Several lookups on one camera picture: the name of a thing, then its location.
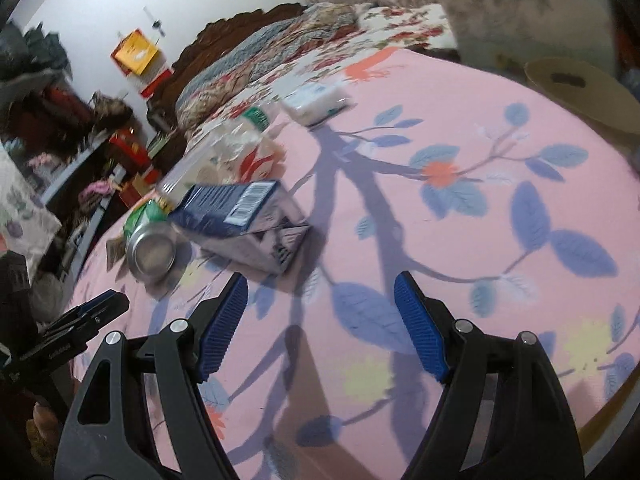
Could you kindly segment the lower clear storage bin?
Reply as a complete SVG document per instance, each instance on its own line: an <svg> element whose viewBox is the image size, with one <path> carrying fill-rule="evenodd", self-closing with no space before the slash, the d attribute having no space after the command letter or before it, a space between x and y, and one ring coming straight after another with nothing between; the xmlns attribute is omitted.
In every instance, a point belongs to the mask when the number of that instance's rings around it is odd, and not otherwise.
<svg viewBox="0 0 640 480"><path fill-rule="evenodd" d="M437 0L463 64L513 79L540 58L617 73L614 0Z"/></svg>

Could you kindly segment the yellow red wall calendar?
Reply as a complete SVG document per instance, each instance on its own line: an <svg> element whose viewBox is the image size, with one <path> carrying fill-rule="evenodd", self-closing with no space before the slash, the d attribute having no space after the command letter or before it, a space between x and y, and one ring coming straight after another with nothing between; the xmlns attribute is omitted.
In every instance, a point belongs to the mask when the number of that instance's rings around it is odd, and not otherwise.
<svg viewBox="0 0 640 480"><path fill-rule="evenodd" d="M138 28L122 37L111 59L145 100L172 75L164 52Z"/></svg>

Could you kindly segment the green aluminium can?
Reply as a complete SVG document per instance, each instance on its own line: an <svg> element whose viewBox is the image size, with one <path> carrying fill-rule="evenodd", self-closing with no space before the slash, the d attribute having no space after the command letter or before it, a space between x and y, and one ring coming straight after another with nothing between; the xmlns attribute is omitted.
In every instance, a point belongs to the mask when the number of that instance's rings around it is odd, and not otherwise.
<svg viewBox="0 0 640 480"><path fill-rule="evenodd" d="M143 283L157 283L174 265L177 233L157 200L147 200L127 217L122 229L129 271Z"/></svg>

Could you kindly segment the pink leaf-pattern blanket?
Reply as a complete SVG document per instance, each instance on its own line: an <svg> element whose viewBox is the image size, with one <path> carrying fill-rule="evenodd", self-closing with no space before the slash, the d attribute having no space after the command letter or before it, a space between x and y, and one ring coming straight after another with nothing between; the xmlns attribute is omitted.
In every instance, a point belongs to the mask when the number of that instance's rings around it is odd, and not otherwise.
<svg viewBox="0 0 640 480"><path fill-rule="evenodd" d="M639 181L568 110L408 50L341 70L324 125L280 121L311 230L201 386L244 479L397 479L442 388L393 300L410 272L488 334L540 337L585 427L639 367Z"/></svg>

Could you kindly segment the dark wooden headboard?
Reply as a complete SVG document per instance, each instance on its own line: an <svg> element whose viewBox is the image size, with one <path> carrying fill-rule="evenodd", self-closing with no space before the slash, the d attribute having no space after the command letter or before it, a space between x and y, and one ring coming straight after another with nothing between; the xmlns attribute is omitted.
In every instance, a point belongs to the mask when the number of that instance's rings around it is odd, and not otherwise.
<svg viewBox="0 0 640 480"><path fill-rule="evenodd" d="M171 75L156 87L146 102L148 122L157 130L174 128L178 96L188 82L253 32L288 18L298 18L305 9L306 6L300 3L281 3L269 11L257 9L208 23L171 64Z"/></svg>

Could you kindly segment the white cactus tote bag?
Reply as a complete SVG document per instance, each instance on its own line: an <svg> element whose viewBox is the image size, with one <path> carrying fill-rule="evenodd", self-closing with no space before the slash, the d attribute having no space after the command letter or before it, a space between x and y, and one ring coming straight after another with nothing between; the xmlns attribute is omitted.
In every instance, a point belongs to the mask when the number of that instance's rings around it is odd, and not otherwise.
<svg viewBox="0 0 640 480"><path fill-rule="evenodd" d="M0 228L1 251L24 256L32 281L61 222L40 203L4 148L0 154Z"/></svg>

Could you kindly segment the folded striped floral quilt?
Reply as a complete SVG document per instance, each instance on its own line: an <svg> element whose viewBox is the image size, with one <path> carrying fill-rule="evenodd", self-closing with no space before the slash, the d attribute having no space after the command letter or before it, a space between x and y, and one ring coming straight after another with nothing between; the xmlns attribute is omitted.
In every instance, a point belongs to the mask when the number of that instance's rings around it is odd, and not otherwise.
<svg viewBox="0 0 640 480"><path fill-rule="evenodd" d="M178 96L177 126L188 131L249 84L358 28L356 10L345 3L318 3L302 15L258 29L196 74Z"/></svg>

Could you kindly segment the white tissue pack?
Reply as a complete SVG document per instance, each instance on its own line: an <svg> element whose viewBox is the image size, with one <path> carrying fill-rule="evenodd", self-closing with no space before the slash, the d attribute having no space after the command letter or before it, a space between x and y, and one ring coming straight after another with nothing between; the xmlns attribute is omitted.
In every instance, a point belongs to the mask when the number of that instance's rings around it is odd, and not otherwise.
<svg viewBox="0 0 640 480"><path fill-rule="evenodd" d="M339 84L307 82L280 99L288 117L304 127L324 122L349 106L349 96Z"/></svg>

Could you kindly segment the clear plastic bottle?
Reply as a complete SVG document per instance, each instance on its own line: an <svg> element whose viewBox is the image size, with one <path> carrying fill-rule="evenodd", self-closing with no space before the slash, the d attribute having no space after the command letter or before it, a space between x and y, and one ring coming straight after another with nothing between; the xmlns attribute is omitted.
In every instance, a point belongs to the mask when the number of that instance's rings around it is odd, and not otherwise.
<svg viewBox="0 0 640 480"><path fill-rule="evenodd" d="M284 151L267 129L277 118L276 104L251 106L235 118L211 120L198 129L200 137L156 186L171 206L180 203L194 185L248 183L268 178Z"/></svg>

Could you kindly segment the tan paper fan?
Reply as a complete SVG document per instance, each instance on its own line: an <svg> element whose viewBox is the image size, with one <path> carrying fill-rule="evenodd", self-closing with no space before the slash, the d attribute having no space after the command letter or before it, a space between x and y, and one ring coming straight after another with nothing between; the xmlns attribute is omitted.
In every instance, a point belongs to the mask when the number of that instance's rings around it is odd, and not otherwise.
<svg viewBox="0 0 640 480"><path fill-rule="evenodd" d="M613 76L572 58L540 58L525 64L527 83L582 118L605 139L639 141L639 101Z"/></svg>

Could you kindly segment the blue white milk carton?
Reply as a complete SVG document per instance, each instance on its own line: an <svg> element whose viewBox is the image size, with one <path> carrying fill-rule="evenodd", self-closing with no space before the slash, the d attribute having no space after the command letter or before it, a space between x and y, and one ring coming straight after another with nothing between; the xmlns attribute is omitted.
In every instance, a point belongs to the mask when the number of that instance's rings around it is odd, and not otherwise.
<svg viewBox="0 0 640 480"><path fill-rule="evenodd" d="M310 229L278 180L194 185L168 220L206 252L276 275L288 270Z"/></svg>

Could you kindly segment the grey metal shelf rack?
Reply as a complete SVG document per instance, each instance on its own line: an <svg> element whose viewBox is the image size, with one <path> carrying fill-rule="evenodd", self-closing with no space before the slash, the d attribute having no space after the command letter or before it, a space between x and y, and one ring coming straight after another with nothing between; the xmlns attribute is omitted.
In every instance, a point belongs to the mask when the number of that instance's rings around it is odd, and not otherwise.
<svg viewBox="0 0 640 480"><path fill-rule="evenodd" d="M102 234L124 211L116 184L126 170L111 130L96 128L93 109L58 70L1 84L1 145L34 189L35 202L60 222L37 273L53 275L69 297Z"/></svg>

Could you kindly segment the floral bed sheet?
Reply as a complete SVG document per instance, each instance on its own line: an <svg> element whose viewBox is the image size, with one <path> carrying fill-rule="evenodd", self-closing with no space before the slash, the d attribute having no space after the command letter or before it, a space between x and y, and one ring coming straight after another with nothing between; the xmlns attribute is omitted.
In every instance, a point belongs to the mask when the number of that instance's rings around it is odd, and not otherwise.
<svg viewBox="0 0 640 480"><path fill-rule="evenodd" d="M189 151L194 148L200 137L198 129L206 122L235 118L251 106L276 102L308 81L332 76L387 48L458 48L444 8L438 3L420 8L374 6L371 3L351 6L358 18L358 28L354 32L286 62L249 84L197 126L183 131L186 148Z"/></svg>

